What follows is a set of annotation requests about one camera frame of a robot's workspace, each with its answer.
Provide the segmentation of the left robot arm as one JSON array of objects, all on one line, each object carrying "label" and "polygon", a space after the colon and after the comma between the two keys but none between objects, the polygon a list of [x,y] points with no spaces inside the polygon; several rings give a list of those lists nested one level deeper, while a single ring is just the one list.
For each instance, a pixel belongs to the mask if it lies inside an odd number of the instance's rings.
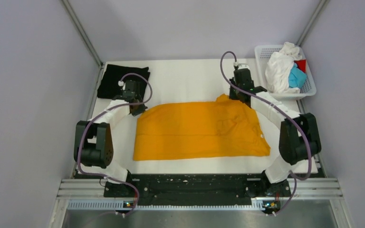
[{"label": "left robot arm", "polygon": [[121,196],[132,192],[139,198],[139,191],[127,179],[128,170],[114,160],[112,128],[128,115],[145,111],[145,100],[140,94],[143,84],[135,80],[119,81],[121,94],[115,96],[109,105],[97,116],[76,124],[74,158],[80,174],[99,176],[115,183],[115,190]]}]

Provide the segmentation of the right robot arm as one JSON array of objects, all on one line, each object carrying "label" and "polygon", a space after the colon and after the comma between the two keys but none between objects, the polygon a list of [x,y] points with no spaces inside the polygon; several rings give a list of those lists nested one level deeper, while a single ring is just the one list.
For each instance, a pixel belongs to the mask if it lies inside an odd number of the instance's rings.
[{"label": "right robot arm", "polygon": [[308,160],[307,173],[311,172],[311,158],[321,151],[317,121],[313,114],[293,111],[276,100],[265,88],[255,86],[248,68],[235,68],[229,79],[230,97],[266,117],[279,129],[279,156],[261,174],[259,185],[251,196],[272,196],[282,192],[293,166]]}]

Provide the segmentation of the orange t shirt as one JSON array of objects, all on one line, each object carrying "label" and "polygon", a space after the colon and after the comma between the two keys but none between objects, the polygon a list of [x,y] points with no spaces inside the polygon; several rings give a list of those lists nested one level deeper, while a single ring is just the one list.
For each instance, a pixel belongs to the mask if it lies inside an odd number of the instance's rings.
[{"label": "orange t shirt", "polygon": [[209,102],[161,104],[137,119],[135,161],[269,154],[255,110],[225,94]]}]

